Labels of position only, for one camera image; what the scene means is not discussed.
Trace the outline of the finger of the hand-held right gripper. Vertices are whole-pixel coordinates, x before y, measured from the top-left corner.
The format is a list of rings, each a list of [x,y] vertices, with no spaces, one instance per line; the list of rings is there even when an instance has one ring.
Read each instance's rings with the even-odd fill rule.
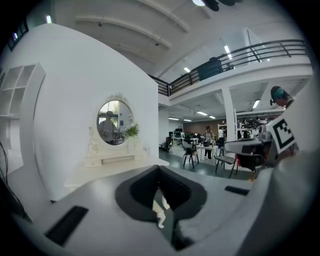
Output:
[[[263,142],[257,138],[245,138],[224,143],[224,150],[235,154],[254,154],[257,147]]]

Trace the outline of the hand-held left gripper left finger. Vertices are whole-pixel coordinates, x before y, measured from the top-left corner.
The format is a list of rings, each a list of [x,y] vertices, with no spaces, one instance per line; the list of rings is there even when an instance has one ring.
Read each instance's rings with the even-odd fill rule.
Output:
[[[52,204],[33,223],[13,215],[23,235],[46,256],[174,256],[176,251],[156,223],[132,219],[118,206],[116,188],[146,171],[146,167],[99,178],[86,183]],[[74,208],[86,211],[66,241],[58,244],[58,224]]]

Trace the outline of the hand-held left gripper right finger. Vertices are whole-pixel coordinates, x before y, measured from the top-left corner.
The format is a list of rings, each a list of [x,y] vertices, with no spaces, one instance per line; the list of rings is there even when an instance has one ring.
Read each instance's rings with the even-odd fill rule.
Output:
[[[262,170],[255,182],[172,169],[203,186],[205,204],[180,220],[182,248],[163,256],[293,256],[303,252],[303,229],[320,194],[320,153],[302,152]]]

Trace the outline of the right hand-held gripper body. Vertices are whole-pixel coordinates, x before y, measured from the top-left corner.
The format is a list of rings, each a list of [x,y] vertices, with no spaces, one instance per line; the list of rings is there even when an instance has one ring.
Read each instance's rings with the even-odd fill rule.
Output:
[[[272,87],[270,102],[285,108],[266,125],[274,144],[270,149],[280,159],[316,152],[316,76],[312,76],[296,96],[280,86]]]

